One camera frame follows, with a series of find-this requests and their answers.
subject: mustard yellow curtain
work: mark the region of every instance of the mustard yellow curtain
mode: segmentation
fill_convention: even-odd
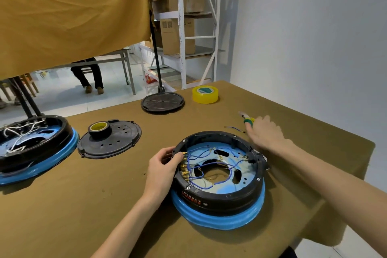
[[[0,79],[148,39],[148,0],[0,0]]]

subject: yellow tape roll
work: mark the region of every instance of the yellow tape roll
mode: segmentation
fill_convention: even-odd
[[[214,103],[218,99],[218,89],[213,86],[197,86],[192,89],[192,99],[201,104]]]

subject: blue rubber base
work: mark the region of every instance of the blue rubber base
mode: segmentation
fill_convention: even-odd
[[[0,186],[4,186],[4,185],[12,184],[14,182],[20,182],[26,179],[30,179],[32,177],[36,177],[41,173],[44,173],[45,171],[48,171],[49,169],[53,168],[61,161],[63,161],[66,157],[68,157],[71,153],[73,153],[79,141],[78,133],[75,131],[74,128],[72,130],[73,130],[73,137],[71,138],[70,142],[53,156],[37,163],[36,165],[26,168],[25,170],[22,170],[19,173],[15,173],[15,174],[0,173]]]
[[[261,195],[258,200],[244,212],[231,216],[212,216],[207,215],[189,207],[183,200],[181,200],[175,191],[171,191],[172,202],[177,211],[189,222],[199,226],[210,227],[212,229],[230,230],[244,226],[252,221],[264,204],[265,199],[265,182],[262,184]]]

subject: black electrical tape roll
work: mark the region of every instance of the black electrical tape roll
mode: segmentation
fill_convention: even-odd
[[[107,121],[98,121],[87,129],[94,140],[104,139],[110,136],[111,126]]]

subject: white wire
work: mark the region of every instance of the white wire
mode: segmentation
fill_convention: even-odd
[[[20,140],[21,138],[23,138],[24,136],[26,136],[26,135],[28,135],[28,134],[30,134],[30,133],[32,133],[32,132],[35,132],[35,131],[37,131],[38,129],[41,129],[42,127],[37,127],[37,128],[35,128],[35,125],[36,125],[36,124],[43,123],[43,122],[45,122],[45,121],[46,121],[46,120],[43,119],[43,120],[41,120],[41,121],[36,121],[36,122],[34,122],[34,123],[27,123],[27,124],[25,124],[25,125],[23,125],[23,126],[20,126],[20,127],[8,127],[8,128],[5,128],[4,131],[3,131],[4,136],[8,137],[8,136],[7,136],[7,131],[11,131],[11,132],[13,132],[14,134],[18,135],[18,138],[16,139],[15,143],[12,145],[11,149],[7,149],[7,153],[16,152],[16,151],[23,151],[23,150],[25,149],[26,146],[22,146],[22,147],[19,147],[19,148],[17,148],[17,149],[14,149],[15,146],[16,146],[16,144],[17,144],[17,142],[19,142],[19,140]],[[31,126],[31,128],[30,128],[30,130],[29,130],[28,132],[26,132],[25,134],[22,134],[22,133],[19,134],[18,132],[16,132],[16,131],[13,130],[13,129],[21,129],[21,128],[25,128],[25,127],[27,127],[27,126]]]

